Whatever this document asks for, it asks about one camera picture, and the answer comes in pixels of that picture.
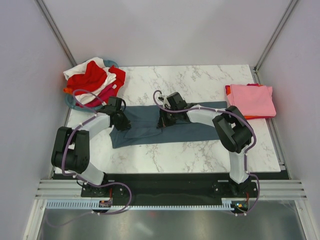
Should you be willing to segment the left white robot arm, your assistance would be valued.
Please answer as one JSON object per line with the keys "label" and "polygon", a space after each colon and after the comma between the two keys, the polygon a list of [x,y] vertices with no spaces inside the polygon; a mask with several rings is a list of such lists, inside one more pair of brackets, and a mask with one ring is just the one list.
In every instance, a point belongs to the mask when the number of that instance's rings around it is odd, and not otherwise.
{"label": "left white robot arm", "polygon": [[124,113],[126,107],[123,99],[112,96],[91,118],[74,127],[60,127],[55,137],[51,164],[59,168],[65,176],[90,183],[92,191],[99,197],[106,196],[110,185],[104,181],[106,174],[90,162],[90,141],[108,128],[129,130],[131,122]]}

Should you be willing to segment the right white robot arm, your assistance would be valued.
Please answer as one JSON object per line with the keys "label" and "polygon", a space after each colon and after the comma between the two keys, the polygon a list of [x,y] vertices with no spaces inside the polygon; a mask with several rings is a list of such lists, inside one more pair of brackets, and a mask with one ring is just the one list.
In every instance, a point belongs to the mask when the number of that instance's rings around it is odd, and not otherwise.
{"label": "right white robot arm", "polygon": [[152,97],[160,109],[161,127],[172,126],[180,120],[215,128],[218,139],[229,153],[229,177],[232,180],[229,191],[235,197],[242,196],[247,191],[245,181],[250,177],[248,152],[256,145],[257,137],[240,110],[234,105],[212,108],[187,103],[178,92],[164,96],[156,90]]}

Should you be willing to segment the grey-blue t shirt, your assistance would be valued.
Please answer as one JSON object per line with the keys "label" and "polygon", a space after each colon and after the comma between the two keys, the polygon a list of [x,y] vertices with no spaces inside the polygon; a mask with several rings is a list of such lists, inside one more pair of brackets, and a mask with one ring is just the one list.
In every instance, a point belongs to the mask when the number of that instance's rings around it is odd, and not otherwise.
{"label": "grey-blue t shirt", "polygon": [[113,149],[134,145],[201,142],[219,139],[214,127],[201,123],[178,120],[172,126],[158,127],[160,109],[156,105],[127,106],[124,114],[130,120],[131,129],[118,131],[114,128],[111,131],[109,136]]}

